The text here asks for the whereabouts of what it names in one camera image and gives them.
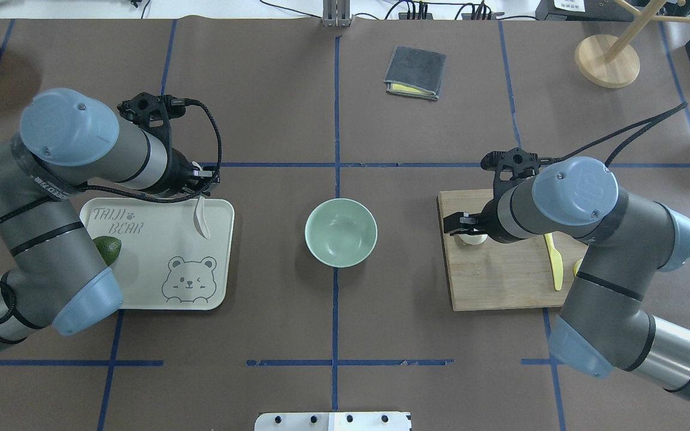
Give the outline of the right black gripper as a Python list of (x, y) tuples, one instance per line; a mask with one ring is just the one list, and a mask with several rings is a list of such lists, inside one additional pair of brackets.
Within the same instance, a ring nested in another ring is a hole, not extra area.
[(444, 232), (449, 235), (476, 235), (477, 231), (483, 232), (491, 240), (501, 242), (501, 223), (497, 213), (497, 203), (490, 200), (481, 210), (480, 214), (456, 212), (444, 216), (445, 223), (477, 223), (473, 224), (445, 224)]

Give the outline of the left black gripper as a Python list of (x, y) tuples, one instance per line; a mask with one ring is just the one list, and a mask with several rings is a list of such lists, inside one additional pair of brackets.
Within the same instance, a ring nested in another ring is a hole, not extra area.
[[(219, 173), (214, 170), (191, 170), (192, 165), (184, 157), (183, 153), (172, 149), (162, 175), (162, 193), (183, 193), (188, 186), (188, 180), (214, 180)], [(211, 196), (214, 189), (213, 182), (195, 184), (190, 194), (194, 196)]]

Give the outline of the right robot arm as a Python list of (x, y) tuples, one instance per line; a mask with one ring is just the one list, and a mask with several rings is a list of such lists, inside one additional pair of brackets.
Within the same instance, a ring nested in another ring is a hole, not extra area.
[(493, 198), (479, 213), (443, 218), (449, 235), (487, 235), (502, 244), (561, 232), (587, 245), (548, 338), (549, 352), (594, 378), (613, 369), (690, 401), (690, 329), (643, 311), (657, 272), (690, 259), (690, 218), (629, 193), (598, 159), (488, 153)]

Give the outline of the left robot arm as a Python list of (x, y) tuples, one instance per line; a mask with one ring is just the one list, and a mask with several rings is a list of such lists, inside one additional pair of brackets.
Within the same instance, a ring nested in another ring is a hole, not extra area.
[(75, 335), (115, 313), (122, 290), (71, 198), (96, 190), (156, 204), (208, 195), (219, 167), (171, 143), (170, 121), (201, 101), (140, 93), (113, 110), (68, 89), (39, 93), (0, 144), (0, 352), (46, 327)]

